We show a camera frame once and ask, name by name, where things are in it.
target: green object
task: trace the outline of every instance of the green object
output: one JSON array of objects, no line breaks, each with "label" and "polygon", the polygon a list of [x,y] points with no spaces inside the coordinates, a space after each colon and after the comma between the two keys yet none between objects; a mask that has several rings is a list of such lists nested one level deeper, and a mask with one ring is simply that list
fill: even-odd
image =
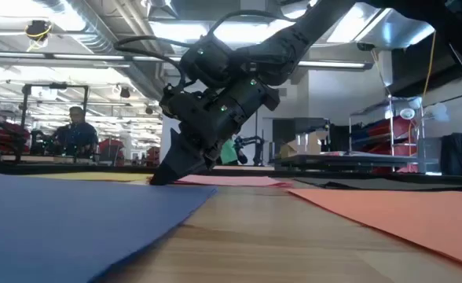
[{"label": "green object", "polygon": [[238,160],[237,152],[234,150],[234,142],[231,139],[222,145],[221,160],[222,164],[228,164]]}]

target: pink paper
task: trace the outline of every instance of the pink paper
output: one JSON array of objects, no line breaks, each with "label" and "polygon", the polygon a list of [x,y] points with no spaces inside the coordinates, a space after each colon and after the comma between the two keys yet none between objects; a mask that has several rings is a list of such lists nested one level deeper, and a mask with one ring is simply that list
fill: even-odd
[{"label": "pink paper", "polygon": [[224,177],[189,175],[176,181],[176,183],[214,186],[268,186],[277,188],[292,187],[290,182],[280,182],[270,177]]},{"label": "pink paper", "polygon": [[336,214],[462,262],[462,193],[288,191]]}]

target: cardboard box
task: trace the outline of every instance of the cardboard box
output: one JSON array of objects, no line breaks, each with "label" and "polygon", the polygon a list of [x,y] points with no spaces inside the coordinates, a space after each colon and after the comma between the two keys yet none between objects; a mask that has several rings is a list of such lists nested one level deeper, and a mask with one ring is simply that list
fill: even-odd
[{"label": "cardboard box", "polygon": [[308,144],[306,148],[299,148],[297,140],[290,141],[280,148],[280,158],[287,158],[296,155],[317,155],[321,152],[321,140],[328,136],[327,131],[314,131],[308,134]]}]

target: blue paper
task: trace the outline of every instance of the blue paper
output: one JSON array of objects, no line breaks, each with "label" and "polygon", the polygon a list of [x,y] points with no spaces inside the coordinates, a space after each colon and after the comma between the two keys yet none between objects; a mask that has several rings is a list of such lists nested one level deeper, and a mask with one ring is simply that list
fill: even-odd
[{"label": "blue paper", "polygon": [[0,175],[0,282],[87,282],[214,192]]}]

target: table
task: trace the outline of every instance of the table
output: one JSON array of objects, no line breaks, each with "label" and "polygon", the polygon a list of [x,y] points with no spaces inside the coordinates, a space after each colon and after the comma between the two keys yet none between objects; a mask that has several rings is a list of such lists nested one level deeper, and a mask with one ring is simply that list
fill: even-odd
[{"label": "table", "polygon": [[100,282],[462,283],[462,264],[282,189],[220,187],[169,237]]},{"label": "table", "polygon": [[[4,155],[0,157],[1,160],[4,161],[14,161],[16,157],[14,155]],[[21,156],[20,161],[23,162],[43,162],[43,163],[55,163],[55,164],[73,164],[74,157],[72,156]],[[78,158],[76,160],[78,164],[91,164],[93,163],[92,160],[87,158]]]}]

